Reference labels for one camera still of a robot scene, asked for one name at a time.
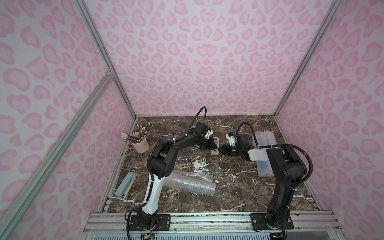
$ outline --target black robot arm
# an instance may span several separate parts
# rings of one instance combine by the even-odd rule
[[[280,227],[283,213],[291,204],[293,186],[306,174],[307,169],[291,147],[270,148],[266,150],[276,177],[276,187],[268,204],[266,221],[271,227]]]
[[[155,225],[161,189],[175,166],[178,152],[191,146],[199,146],[201,150],[217,149],[212,134],[213,131],[207,125],[198,122],[187,134],[158,143],[152,150],[147,161],[149,172],[147,192],[143,204],[136,209],[139,223],[143,228],[152,229]]]

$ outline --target pink leopard print wall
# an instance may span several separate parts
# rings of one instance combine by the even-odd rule
[[[279,122],[348,240],[383,239],[384,2],[348,0]]]
[[[131,122],[111,83],[10,239],[79,239],[100,204],[121,150],[121,133]]]
[[[87,0],[136,114],[274,113],[331,0]]]
[[[0,218],[106,73],[71,0],[0,2]]]

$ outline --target black cable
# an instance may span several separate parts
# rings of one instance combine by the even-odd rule
[[[191,122],[191,125],[189,125],[189,128],[187,129],[187,132],[186,133],[189,133],[189,130],[191,129],[193,123],[196,121],[196,118],[199,116],[200,112],[205,109],[205,113],[204,113],[204,124],[205,124],[205,117],[207,116],[207,107],[204,106],[202,108],[200,108],[199,112],[196,114],[195,118],[193,119],[193,121]]]
[[[295,193],[295,190],[297,189],[297,187],[300,184],[302,184],[303,182],[305,182],[306,180],[308,180],[308,178],[311,176],[311,174],[313,172],[312,160],[311,160],[310,156],[302,148],[300,148],[296,145],[293,145],[293,144],[282,143],[282,144],[275,144],[275,145],[268,145],[268,146],[259,146],[259,148],[270,148],[270,147],[291,147],[291,148],[294,148],[294,149],[298,150],[299,152],[301,152],[308,161],[308,165],[309,165],[308,173],[301,180],[299,180],[295,185],[293,185],[293,187],[292,187],[292,189],[294,190],[292,192],[292,195],[293,195]],[[283,222],[281,224],[281,230],[283,233],[283,240],[286,240],[286,237],[288,235],[288,231],[287,231],[287,233],[285,233],[285,229],[284,229],[285,228],[285,216],[288,212],[288,208],[289,208],[289,206],[286,206],[286,208],[284,209],[283,218],[282,218]]]
[[[132,208],[132,209],[129,211],[128,219],[126,218],[126,214],[127,214],[127,212],[126,212],[125,215],[124,215],[124,218],[125,218],[125,220],[127,221],[127,238],[128,238],[128,240],[131,240],[131,237],[130,237],[130,235],[129,235],[129,224],[130,224],[130,222],[131,222],[131,214],[132,214],[132,212],[133,212],[134,210],[140,209],[140,208],[144,207],[145,205],[147,205],[146,202],[143,203],[143,204],[141,204],[141,205],[138,206],[138,207],[134,207],[134,208]]]
[[[283,212],[283,218],[282,218],[282,224],[281,224],[281,231],[283,233],[283,240],[286,240],[287,236],[288,236],[288,231],[285,233],[285,231],[286,231],[286,228],[285,228],[285,216],[287,215],[287,212],[288,212],[288,208],[285,208],[284,212]]]
[[[240,126],[237,128],[236,135],[239,133],[241,126],[243,126],[244,124],[247,124],[251,128],[253,138],[255,139],[256,147],[259,147],[259,143],[257,142],[255,131],[252,127],[252,124],[250,124],[249,122],[243,122],[242,124],[240,124]]]
[[[263,229],[261,229],[261,230],[254,230],[254,231],[255,231],[255,232],[261,232],[261,231],[264,231],[264,230],[266,229],[266,227],[268,227],[268,225],[265,226],[265,228],[263,228]]]

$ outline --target brown marble surface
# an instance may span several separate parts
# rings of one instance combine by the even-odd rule
[[[278,143],[283,143],[280,130],[273,116],[207,116],[206,123],[220,139],[220,145],[227,143],[225,134],[236,132],[240,123],[252,123],[255,131],[269,130],[275,133]],[[143,154],[132,146],[123,163],[116,188],[129,171],[136,172],[137,178],[129,192],[128,200],[113,199],[108,212],[125,213],[140,205],[148,184],[146,161],[150,150],[159,139],[172,139],[181,136],[193,117],[140,117],[139,124],[148,130],[150,148]],[[241,132],[247,133],[251,141],[251,130],[243,125]],[[214,176],[216,192],[214,196],[193,194],[164,186],[159,200],[159,212],[221,212],[221,211],[265,211],[275,188],[274,177],[261,178],[257,175],[256,162],[247,162],[235,157],[212,156],[210,151],[200,151],[189,147],[179,152],[175,169],[193,172],[193,162],[205,162],[204,171]],[[304,184],[295,193],[291,210],[315,210],[316,207]]]

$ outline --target bubble wrap roll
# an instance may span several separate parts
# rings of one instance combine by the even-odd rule
[[[203,172],[186,172],[186,171],[180,171],[180,170],[173,170],[172,172],[186,176],[186,177],[204,180],[207,182],[213,182],[214,181],[213,175],[205,174]]]
[[[196,194],[207,194],[213,196],[216,190],[216,183],[183,176],[172,172],[165,180],[164,185],[173,187],[185,192]]]

